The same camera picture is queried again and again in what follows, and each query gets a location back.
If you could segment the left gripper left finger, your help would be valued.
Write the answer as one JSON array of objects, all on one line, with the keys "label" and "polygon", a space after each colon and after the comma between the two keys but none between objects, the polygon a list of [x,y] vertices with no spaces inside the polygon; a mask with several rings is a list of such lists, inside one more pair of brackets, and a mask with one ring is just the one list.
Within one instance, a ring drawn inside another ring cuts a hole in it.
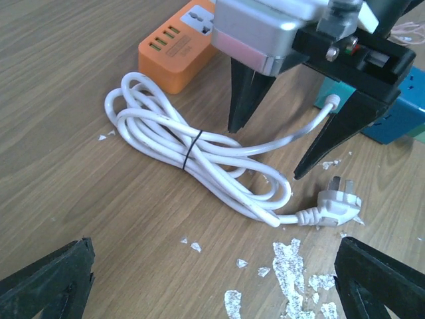
[{"label": "left gripper left finger", "polygon": [[90,238],[72,241],[1,280],[2,318],[81,318],[94,283]]}]

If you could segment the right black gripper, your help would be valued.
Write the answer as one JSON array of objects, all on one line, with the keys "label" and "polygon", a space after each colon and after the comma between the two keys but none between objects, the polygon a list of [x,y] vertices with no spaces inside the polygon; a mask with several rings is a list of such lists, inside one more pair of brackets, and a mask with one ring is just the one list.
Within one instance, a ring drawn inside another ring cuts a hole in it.
[{"label": "right black gripper", "polygon": [[361,29],[353,37],[357,42],[349,50],[349,37],[334,42],[318,33],[315,25],[296,33],[292,48],[308,57],[305,65],[356,89],[302,157],[294,170],[296,180],[390,109],[416,57],[414,51]]}]

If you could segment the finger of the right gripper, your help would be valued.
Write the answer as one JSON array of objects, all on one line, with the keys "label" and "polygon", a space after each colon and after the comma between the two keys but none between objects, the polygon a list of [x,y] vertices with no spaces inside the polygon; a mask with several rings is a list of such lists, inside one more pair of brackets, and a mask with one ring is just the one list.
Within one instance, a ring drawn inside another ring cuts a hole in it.
[{"label": "finger of the right gripper", "polygon": [[275,80],[276,77],[260,74],[231,58],[230,133],[237,133],[246,125]]}]

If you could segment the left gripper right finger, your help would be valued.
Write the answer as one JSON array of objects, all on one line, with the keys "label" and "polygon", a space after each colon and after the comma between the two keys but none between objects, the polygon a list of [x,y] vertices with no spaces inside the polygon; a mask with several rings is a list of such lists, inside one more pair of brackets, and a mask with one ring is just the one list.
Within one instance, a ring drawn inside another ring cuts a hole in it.
[{"label": "left gripper right finger", "polygon": [[335,259],[335,286],[347,318],[424,317],[424,274],[353,238]]}]

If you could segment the orange power strip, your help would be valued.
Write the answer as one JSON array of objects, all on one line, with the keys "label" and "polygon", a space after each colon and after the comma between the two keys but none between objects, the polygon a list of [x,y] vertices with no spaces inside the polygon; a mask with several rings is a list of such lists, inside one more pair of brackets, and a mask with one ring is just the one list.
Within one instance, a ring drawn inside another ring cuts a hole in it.
[{"label": "orange power strip", "polygon": [[214,1],[189,1],[139,43],[139,72],[166,93],[180,93],[218,52],[214,12]]}]

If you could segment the blue cube adapter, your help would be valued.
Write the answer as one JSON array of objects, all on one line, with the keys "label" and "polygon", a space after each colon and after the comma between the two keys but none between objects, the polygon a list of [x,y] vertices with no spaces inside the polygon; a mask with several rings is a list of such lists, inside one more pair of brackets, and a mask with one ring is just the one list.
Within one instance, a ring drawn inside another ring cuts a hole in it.
[{"label": "blue cube adapter", "polygon": [[380,144],[390,144],[402,136],[424,143],[424,71],[413,66],[399,89],[393,107],[362,134]]}]

